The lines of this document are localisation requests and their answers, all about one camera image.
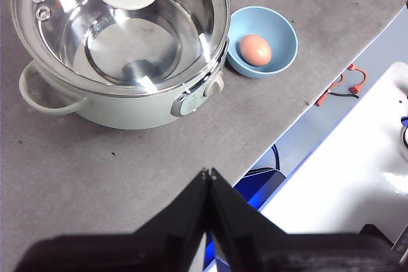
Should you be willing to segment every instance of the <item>gray countertop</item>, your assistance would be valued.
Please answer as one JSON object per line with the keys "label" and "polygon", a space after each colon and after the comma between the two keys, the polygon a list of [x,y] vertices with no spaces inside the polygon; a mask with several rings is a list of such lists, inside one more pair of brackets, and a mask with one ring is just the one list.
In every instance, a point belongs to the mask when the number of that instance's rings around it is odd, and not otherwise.
{"label": "gray countertop", "polygon": [[[61,233],[134,231],[202,167],[237,182],[329,83],[384,29],[405,0],[231,0],[281,12],[297,31],[295,63],[265,80],[226,69],[225,91],[199,111],[146,131],[79,116],[48,117],[18,92],[30,56],[1,13],[1,263],[11,271],[34,241]],[[56,103],[38,81],[35,93]]]}

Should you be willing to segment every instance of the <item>blue bowl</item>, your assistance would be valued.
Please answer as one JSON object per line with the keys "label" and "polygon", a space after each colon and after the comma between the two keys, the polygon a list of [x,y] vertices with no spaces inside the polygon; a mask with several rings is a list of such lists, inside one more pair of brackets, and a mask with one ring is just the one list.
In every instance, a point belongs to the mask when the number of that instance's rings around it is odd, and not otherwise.
{"label": "blue bowl", "polygon": [[[248,34],[266,39],[272,49],[269,64],[256,67],[241,56],[240,42]],[[288,68],[298,54],[298,38],[292,25],[281,14],[261,6],[248,6],[231,16],[228,33],[228,62],[241,75],[266,78]]]}

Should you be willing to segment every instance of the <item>brown egg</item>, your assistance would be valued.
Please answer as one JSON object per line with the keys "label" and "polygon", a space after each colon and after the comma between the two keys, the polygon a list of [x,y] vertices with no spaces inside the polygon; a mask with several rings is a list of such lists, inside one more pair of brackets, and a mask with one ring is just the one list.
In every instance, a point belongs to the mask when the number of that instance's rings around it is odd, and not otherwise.
{"label": "brown egg", "polygon": [[265,66],[272,60],[272,50],[261,36],[250,34],[240,42],[242,57],[253,66]]}

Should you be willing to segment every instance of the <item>wire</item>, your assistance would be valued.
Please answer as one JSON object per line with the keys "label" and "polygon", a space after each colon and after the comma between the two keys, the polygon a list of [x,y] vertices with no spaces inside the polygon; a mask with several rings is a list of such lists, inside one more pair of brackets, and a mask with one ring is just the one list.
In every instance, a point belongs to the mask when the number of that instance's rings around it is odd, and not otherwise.
{"label": "wire", "polygon": [[244,176],[244,178],[248,178],[250,176],[254,176],[254,175],[262,175],[264,173],[268,173],[268,172],[272,172],[272,171],[280,171],[281,170],[281,160],[279,157],[279,152],[278,152],[278,148],[276,145],[273,145],[271,147],[273,154],[275,156],[275,168],[259,168],[259,169],[253,169],[248,171],[248,173]]}
{"label": "wire", "polygon": [[251,176],[255,175],[263,175],[264,173],[272,172],[272,171],[277,171],[274,168],[259,168],[259,169],[254,169],[250,170],[246,175],[244,175],[244,178],[249,178]]}
{"label": "wire", "polygon": [[272,150],[273,150],[273,154],[275,155],[275,167],[277,170],[281,170],[281,160],[279,157],[279,151],[278,151],[278,147],[276,146],[276,144],[272,146]]}
{"label": "wire", "polygon": [[339,96],[339,97],[354,97],[354,98],[356,98],[356,99],[359,99],[359,98],[360,98],[359,96],[353,95],[353,94],[338,94],[338,93],[336,93],[336,92],[329,92],[329,94],[330,94],[330,95],[333,95],[333,96]]}
{"label": "wire", "polygon": [[404,145],[405,145],[405,146],[407,147],[407,149],[408,149],[407,131],[408,131],[408,127],[406,127],[404,133],[402,133],[402,141],[404,142]]}

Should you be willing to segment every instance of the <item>cooking pot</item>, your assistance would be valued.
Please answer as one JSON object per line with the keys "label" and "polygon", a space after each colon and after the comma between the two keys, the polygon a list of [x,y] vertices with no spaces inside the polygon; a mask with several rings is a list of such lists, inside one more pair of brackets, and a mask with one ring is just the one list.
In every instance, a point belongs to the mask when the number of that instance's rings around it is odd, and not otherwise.
{"label": "cooking pot", "polygon": [[[12,0],[12,15],[33,57],[20,92],[44,114],[146,129],[194,112],[224,87],[230,0]],[[33,73],[67,106],[38,104]]]}

